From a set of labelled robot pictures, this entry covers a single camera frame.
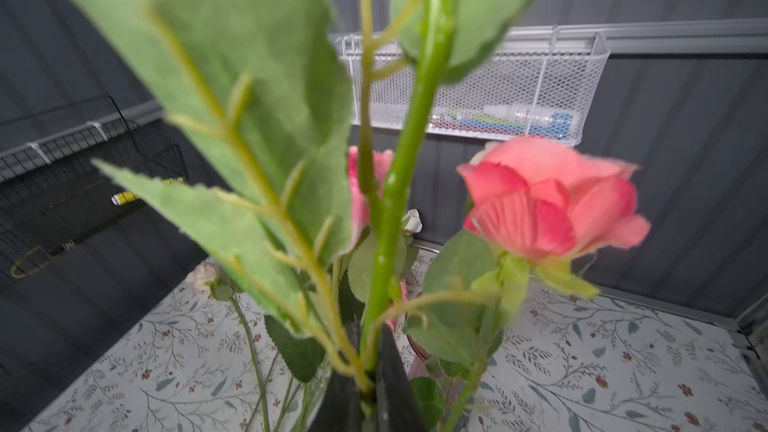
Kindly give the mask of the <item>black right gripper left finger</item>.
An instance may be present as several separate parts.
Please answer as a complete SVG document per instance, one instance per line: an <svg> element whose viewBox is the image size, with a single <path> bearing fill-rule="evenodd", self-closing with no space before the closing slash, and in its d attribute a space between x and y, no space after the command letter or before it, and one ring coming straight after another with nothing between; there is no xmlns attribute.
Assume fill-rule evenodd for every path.
<svg viewBox="0 0 768 432"><path fill-rule="evenodd" d="M360 432L362 409L354 380L333 372L309 432Z"/></svg>

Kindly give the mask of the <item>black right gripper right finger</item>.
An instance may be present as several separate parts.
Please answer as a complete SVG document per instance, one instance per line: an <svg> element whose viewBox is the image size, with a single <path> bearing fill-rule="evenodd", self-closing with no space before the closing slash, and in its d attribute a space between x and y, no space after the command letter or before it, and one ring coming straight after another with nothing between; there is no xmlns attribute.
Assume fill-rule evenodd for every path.
<svg viewBox="0 0 768 432"><path fill-rule="evenodd" d="M380 329L376 369L376 430L428 431L388 325Z"/></svg>

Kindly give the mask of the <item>light pink rose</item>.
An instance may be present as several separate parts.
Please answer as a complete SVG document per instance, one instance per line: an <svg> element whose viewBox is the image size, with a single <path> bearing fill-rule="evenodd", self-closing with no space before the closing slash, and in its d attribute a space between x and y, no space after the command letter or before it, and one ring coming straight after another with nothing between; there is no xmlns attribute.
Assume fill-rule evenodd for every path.
<svg viewBox="0 0 768 432"><path fill-rule="evenodd" d="M214 257L295 341L335 371L372 386L376 326L389 305L401 217L437 89L461 80L532 0L394 0L387 30L417 79L395 163L372 202L382 244L364 342L342 323L330 267L361 225L347 172L353 97L328 38L332 0L72 0L111 42L226 187L153 179L106 162Z"/></svg>

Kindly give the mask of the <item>blue purple glass vase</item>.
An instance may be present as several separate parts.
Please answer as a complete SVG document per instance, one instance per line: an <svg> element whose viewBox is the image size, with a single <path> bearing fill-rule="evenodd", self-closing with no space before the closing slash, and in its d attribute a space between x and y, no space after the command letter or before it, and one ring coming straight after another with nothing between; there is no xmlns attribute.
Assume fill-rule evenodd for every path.
<svg viewBox="0 0 768 432"><path fill-rule="evenodd" d="M329 380L334 370L328 360L317 369L313 379L301 387L298 395L298 408L286 414L285 431L308 431L317 415L327 391Z"/></svg>

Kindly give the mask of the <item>coral pink rose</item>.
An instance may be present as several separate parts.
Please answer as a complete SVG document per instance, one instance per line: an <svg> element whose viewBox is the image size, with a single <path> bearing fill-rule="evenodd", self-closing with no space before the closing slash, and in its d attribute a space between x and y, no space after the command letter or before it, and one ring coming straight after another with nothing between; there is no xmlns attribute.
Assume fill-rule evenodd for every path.
<svg viewBox="0 0 768 432"><path fill-rule="evenodd" d="M427 268L404 326L441 369L439 430L457 426L532 279L594 298L597 287L573 262L645 240L651 225L638 210L636 169L535 137L492 142L458 167L470 209Z"/></svg>

